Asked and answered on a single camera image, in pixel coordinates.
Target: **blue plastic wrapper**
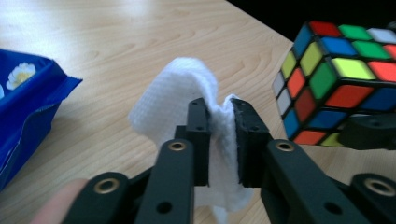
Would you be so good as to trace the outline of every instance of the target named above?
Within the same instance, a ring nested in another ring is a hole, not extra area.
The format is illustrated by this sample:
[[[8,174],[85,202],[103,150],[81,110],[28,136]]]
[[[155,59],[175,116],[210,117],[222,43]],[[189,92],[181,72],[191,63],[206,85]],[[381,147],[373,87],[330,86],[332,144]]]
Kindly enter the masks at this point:
[[[0,190],[50,132],[62,100],[81,81],[51,59],[0,49]]]

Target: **cube face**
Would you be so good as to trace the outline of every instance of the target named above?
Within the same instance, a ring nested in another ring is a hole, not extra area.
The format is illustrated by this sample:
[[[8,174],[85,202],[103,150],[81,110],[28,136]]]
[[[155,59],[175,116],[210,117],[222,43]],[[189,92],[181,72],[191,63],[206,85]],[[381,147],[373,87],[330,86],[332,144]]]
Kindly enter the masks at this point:
[[[396,34],[308,21],[273,83],[289,140],[343,147],[350,117],[396,111]]]

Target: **hand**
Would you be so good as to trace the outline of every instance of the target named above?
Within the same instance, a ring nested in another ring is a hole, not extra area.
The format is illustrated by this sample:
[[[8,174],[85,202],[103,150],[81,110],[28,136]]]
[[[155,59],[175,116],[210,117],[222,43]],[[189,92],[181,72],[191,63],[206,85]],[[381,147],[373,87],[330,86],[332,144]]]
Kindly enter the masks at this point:
[[[87,183],[87,179],[75,179],[67,183],[44,204],[32,220],[31,224],[61,223],[73,201]]]

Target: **white cloth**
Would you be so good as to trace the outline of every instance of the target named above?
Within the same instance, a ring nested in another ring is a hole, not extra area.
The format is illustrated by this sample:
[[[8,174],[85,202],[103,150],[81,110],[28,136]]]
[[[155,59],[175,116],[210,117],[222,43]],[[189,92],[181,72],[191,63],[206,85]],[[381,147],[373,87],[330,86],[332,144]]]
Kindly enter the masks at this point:
[[[174,138],[177,125],[186,125],[188,103],[203,97],[212,131],[209,149],[210,187],[195,187],[195,206],[213,206],[218,223],[227,213],[242,209],[252,189],[238,184],[236,132],[231,98],[217,104],[218,82],[204,63],[195,58],[175,58],[148,86],[129,114],[133,129],[158,148]]]

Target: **green square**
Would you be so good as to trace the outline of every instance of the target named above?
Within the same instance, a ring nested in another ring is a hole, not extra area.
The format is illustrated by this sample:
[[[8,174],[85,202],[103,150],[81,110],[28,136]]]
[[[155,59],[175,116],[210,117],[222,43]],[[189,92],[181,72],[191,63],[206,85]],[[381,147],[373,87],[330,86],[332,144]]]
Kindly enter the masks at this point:
[[[359,40],[371,40],[371,36],[367,33],[366,29],[361,26],[354,25],[340,25],[338,27],[341,33],[346,38],[359,39]]]
[[[338,73],[342,77],[365,79],[365,80],[375,79],[375,76],[368,68],[366,63],[360,60],[335,58],[332,59],[332,63],[334,64]]]
[[[315,99],[319,100],[323,98],[336,81],[337,76],[328,63],[319,65],[318,69],[309,80],[309,86],[311,87]]]
[[[288,55],[286,55],[286,59],[282,64],[282,74],[285,79],[288,79],[291,71],[293,70],[294,66],[296,65],[296,58],[294,57],[293,52],[289,51]]]
[[[382,45],[375,42],[355,41],[352,43],[358,53],[366,58],[390,59],[390,55],[382,48]]]
[[[300,60],[301,68],[304,74],[308,77],[311,76],[315,67],[318,65],[322,58],[321,50],[316,42],[312,42],[305,51],[305,54]]]

